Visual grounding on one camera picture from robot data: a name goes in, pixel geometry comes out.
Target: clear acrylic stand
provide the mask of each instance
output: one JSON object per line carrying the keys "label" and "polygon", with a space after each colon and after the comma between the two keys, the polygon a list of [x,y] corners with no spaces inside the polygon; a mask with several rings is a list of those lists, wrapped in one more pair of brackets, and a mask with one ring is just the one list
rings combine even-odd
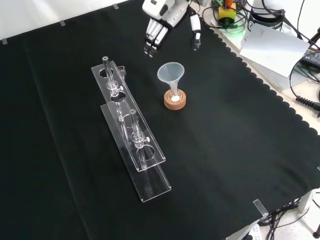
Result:
{"label": "clear acrylic stand", "polygon": [[92,67],[106,104],[101,110],[142,202],[171,190],[160,163],[166,158],[141,114],[126,82],[125,70],[102,58]]}

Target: funnel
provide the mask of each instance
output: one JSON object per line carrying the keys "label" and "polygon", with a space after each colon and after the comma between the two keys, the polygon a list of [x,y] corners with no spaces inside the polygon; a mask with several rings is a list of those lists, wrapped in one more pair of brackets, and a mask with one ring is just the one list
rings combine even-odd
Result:
{"label": "funnel", "polygon": [[185,68],[178,62],[168,62],[162,65],[158,70],[160,81],[170,85],[169,99],[172,102],[178,102],[182,98],[181,91],[178,90],[178,82],[184,75]]}

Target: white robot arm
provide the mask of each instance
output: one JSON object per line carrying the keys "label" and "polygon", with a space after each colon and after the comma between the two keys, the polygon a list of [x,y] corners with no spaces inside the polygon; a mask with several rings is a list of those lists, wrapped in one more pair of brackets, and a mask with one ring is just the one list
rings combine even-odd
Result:
{"label": "white robot arm", "polygon": [[201,25],[199,16],[192,10],[187,0],[145,0],[142,5],[150,17],[145,33],[144,52],[152,57],[173,29],[187,14],[190,13],[190,21],[193,32],[193,50],[197,50],[201,44]]}

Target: black tablecloth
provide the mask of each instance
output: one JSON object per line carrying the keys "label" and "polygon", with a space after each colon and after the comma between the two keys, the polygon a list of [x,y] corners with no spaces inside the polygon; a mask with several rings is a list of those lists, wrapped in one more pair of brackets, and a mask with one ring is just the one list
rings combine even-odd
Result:
{"label": "black tablecloth", "polygon": [[[144,54],[149,17],[121,3],[0,46],[1,239],[221,240],[319,187],[320,138],[281,97],[189,18]],[[103,117],[91,67],[108,56],[166,162],[172,191],[141,203]],[[187,103],[164,107],[158,68],[179,62]]]}

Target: electronic device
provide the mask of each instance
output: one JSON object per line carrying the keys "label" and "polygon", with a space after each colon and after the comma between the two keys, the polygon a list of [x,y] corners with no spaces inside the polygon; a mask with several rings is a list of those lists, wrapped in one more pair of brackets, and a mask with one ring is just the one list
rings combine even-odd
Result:
{"label": "electronic device", "polygon": [[301,60],[301,63],[303,63],[306,66],[313,67],[315,69],[320,70],[320,52],[316,52],[315,49],[313,49],[312,47],[309,47],[309,49],[305,52],[304,56],[306,57],[304,57]]}
{"label": "electronic device", "polygon": [[[205,6],[208,1],[199,1]],[[168,33],[189,13],[193,32],[192,49],[201,45],[201,24],[198,14],[187,0],[144,0],[142,9],[151,19],[145,33],[144,52],[152,57],[161,47]]]}

